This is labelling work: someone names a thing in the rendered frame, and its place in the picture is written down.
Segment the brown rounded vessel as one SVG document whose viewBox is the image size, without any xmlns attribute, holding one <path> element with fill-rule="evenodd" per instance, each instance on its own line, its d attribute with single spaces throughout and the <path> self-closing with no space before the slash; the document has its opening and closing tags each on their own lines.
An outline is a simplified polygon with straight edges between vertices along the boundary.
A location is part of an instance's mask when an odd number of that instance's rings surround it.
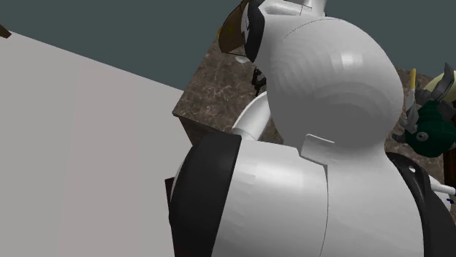
<svg viewBox="0 0 456 257">
<path fill-rule="evenodd" d="M 241 20 L 243 11 L 249 1 L 250 0 L 242 0 L 240 4 L 231 11 L 218 30 L 217 39 L 221 52 L 231 52 L 245 43 L 243 32 L 241 31 Z"/>
</svg>

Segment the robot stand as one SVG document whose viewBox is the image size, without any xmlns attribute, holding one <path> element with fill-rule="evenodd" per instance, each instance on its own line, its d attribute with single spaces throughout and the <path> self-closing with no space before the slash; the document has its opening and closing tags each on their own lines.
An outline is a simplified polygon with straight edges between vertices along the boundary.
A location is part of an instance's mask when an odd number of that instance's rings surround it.
<svg viewBox="0 0 456 257">
<path fill-rule="evenodd" d="M 166 190 L 166 195 L 167 195 L 167 207 L 170 207 L 170 199 L 171 199 L 171 194 L 172 194 L 173 182 L 174 182 L 174 177 L 169 177 L 164 180 L 165 190 Z"/>
</svg>

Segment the yellow stick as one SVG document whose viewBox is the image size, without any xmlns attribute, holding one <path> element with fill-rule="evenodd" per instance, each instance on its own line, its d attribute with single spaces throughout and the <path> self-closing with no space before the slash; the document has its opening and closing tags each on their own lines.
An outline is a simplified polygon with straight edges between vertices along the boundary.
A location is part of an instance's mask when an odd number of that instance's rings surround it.
<svg viewBox="0 0 456 257">
<path fill-rule="evenodd" d="M 409 95 L 408 97 L 413 101 L 414 100 L 414 94 L 415 94 L 415 88 L 416 88 L 416 69 L 412 69 L 410 71 L 410 81 L 409 81 Z"/>
</svg>

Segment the pale yellow rounded object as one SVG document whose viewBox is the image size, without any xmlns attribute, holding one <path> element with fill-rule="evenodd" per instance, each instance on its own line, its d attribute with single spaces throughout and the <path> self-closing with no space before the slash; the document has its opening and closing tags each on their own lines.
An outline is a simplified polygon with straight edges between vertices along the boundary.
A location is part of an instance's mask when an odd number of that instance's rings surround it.
<svg viewBox="0 0 456 257">
<path fill-rule="evenodd" d="M 453 71 L 454 79 L 451 85 L 440 85 L 444 73 L 433 78 L 426 86 L 425 90 L 430 91 L 438 100 L 444 100 L 448 102 L 456 101 L 456 70 Z"/>
</svg>

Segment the green toy creature grey spikes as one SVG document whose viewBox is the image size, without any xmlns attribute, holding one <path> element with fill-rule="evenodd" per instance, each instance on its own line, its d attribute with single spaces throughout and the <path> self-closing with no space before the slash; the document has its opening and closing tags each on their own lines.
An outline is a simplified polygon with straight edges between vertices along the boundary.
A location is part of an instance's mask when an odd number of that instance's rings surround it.
<svg viewBox="0 0 456 257">
<path fill-rule="evenodd" d="M 451 85 L 453 69 L 444 65 L 444 77 L 440 85 Z M 438 100 L 430 91 L 420 88 L 416 80 L 414 100 L 405 99 L 406 116 L 399 120 L 404 128 L 402 134 L 393 134 L 392 139 L 409 145 L 415 153 L 436 158 L 456 148 L 456 101 Z"/>
</svg>

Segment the dark brown wooden post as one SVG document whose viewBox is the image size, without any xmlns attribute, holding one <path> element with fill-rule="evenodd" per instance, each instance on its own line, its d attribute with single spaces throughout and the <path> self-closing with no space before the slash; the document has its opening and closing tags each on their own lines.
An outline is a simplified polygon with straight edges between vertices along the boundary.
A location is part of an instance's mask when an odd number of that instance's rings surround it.
<svg viewBox="0 0 456 257">
<path fill-rule="evenodd" d="M 456 188 L 456 149 L 446 151 L 444 160 L 444 182 L 446 185 Z"/>
</svg>

